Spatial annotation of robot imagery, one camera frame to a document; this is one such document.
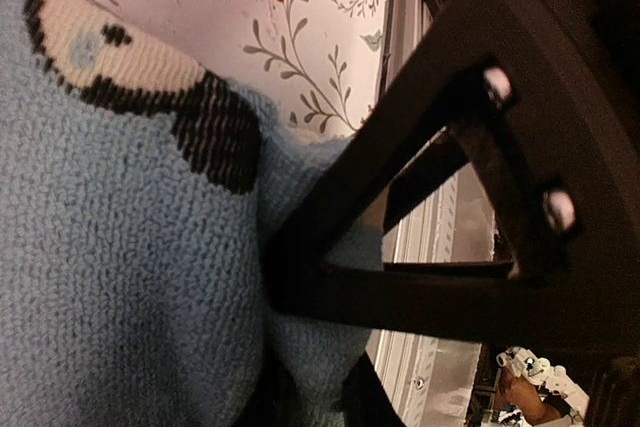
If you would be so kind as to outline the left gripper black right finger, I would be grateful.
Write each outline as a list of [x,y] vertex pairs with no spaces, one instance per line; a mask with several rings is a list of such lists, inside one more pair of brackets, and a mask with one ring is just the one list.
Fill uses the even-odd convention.
[[341,410],[347,427],[404,427],[367,353],[343,383]]

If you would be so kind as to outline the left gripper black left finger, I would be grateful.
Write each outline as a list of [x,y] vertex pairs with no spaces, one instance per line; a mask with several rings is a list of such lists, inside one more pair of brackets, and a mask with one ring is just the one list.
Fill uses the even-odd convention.
[[289,369],[266,346],[255,389],[234,427],[301,427],[302,401]]

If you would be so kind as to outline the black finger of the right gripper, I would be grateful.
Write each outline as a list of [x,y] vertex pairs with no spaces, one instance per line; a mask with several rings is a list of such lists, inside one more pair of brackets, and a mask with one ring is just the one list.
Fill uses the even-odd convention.
[[439,134],[391,183],[384,233],[390,232],[468,163],[468,157],[457,141],[447,131]]
[[[590,343],[590,131],[569,88],[561,30],[536,39],[508,4],[444,9],[366,125],[272,237],[279,312],[345,325],[530,347]],[[326,259],[348,225],[439,134],[468,157],[512,249],[502,262]]]

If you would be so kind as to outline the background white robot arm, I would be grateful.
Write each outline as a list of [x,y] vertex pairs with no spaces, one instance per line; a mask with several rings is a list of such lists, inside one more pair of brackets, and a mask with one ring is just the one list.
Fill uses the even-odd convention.
[[[325,259],[379,194],[391,229],[466,165],[510,260]],[[637,425],[639,0],[448,0],[263,265],[281,313],[503,345],[586,425]]]

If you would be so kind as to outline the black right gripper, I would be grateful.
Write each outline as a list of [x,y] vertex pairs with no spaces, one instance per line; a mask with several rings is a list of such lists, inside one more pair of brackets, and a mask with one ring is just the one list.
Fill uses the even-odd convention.
[[597,365],[587,422],[639,422],[639,0],[453,0],[449,129],[512,248],[456,319]]

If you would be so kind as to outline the blue patterned towel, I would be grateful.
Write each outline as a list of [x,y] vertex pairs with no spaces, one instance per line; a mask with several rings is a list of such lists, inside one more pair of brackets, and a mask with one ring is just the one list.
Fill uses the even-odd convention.
[[274,312],[266,242],[346,141],[92,0],[1,0],[1,422],[234,426],[272,347],[346,426],[367,329]]

